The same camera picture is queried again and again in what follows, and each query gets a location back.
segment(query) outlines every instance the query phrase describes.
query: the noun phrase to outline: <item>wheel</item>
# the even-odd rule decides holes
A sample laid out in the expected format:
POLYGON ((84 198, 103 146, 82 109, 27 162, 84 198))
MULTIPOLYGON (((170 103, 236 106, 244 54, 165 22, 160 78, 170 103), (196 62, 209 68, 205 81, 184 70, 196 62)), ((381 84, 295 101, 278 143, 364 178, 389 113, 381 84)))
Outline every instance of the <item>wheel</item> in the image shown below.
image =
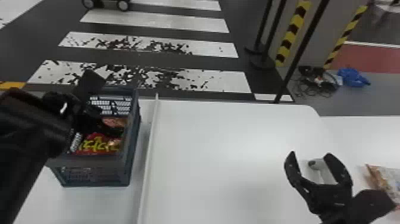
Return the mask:
POLYGON ((129 2, 124 0, 117 1, 117 8, 121 11, 128 11, 129 9, 129 2))
POLYGON ((95 1, 94 0, 82 0, 82 5, 91 10, 92 8, 95 7, 95 1))

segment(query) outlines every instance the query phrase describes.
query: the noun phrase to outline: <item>blue object on floor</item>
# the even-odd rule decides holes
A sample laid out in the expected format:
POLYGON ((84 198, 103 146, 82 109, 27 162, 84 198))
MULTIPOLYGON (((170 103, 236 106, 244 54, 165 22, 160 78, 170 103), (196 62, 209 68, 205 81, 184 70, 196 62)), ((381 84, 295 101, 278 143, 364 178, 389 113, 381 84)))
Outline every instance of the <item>blue object on floor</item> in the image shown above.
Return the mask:
POLYGON ((370 81, 362 77, 356 69, 339 69, 337 75, 343 77, 343 83, 347 86, 364 87, 365 85, 371 85, 370 81))

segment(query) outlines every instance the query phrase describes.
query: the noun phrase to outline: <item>white painted stripe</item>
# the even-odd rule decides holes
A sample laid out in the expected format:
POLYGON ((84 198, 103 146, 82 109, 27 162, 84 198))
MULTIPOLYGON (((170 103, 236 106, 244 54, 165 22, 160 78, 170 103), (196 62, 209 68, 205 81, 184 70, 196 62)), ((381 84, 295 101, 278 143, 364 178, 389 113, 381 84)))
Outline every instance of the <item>white painted stripe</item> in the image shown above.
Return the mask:
POLYGON ((391 5, 376 5, 376 6, 378 6, 379 8, 381 8, 387 12, 390 12, 390 13, 400 13, 399 5, 393 5, 393 6, 391 6, 391 5))
POLYGON ((194 10, 221 11, 218 1, 198 0, 131 0, 131 3, 143 5, 156 5, 177 8, 190 8, 194 10))
POLYGON ((0 0, 0 29, 42 0, 0 0))
POLYGON ((222 18, 95 9, 88 11, 80 21, 84 23, 229 33, 225 20, 222 18))
POLYGON ((358 42, 358 41, 346 41, 345 44, 360 45, 360 46, 376 46, 379 48, 400 48, 400 45, 386 44, 386 43, 368 43, 368 42, 358 42))
POLYGON ((94 70, 105 78, 109 85, 140 83, 141 89, 251 93, 242 71, 166 70, 156 67, 97 65, 50 60, 44 61, 27 83, 76 85, 86 69, 94 70))
MULTIPOLYGON (((275 99, 276 94, 254 94, 256 100, 260 101, 272 101, 275 99)), ((293 98, 290 95, 282 95, 281 102, 293 102, 293 98)))
POLYGON ((59 46, 238 58, 233 43, 70 32, 59 46))

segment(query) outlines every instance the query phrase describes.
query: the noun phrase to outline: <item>gray floor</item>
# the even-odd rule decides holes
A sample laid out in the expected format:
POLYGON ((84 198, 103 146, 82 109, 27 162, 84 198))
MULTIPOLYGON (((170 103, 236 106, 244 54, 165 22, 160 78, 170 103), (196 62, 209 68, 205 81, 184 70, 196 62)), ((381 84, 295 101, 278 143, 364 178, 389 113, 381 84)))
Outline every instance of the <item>gray floor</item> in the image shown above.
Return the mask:
MULTIPOLYGON (((287 68, 279 69, 280 75, 286 75, 287 68)), ((342 86, 330 98, 297 97, 291 80, 288 86, 297 104, 305 104, 317 110, 321 116, 390 116, 400 115, 400 75, 383 73, 362 73, 370 80, 371 86, 350 88, 342 86)), ((293 79, 299 76, 296 71, 293 79)))

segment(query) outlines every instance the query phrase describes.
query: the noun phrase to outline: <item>stanchion base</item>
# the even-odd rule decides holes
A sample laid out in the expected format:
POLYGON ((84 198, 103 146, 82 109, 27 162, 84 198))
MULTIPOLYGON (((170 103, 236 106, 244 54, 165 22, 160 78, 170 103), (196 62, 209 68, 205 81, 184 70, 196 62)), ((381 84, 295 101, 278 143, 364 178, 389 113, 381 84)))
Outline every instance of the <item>stanchion base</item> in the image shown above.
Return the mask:
POLYGON ((262 62, 261 57, 251 57, 250 64, 258 70, 275 69, 275 62, 271 58, 267 58, 265 62, 262 62))
POLYGON ((258 49, 256 47, 254 47, 254 43, 253 44, 247 44, 245 46, 245 50, 249 54, 261 55, 263 53, 263 51, 261 49, 262 49, 261 46, 258 46, 258 49))

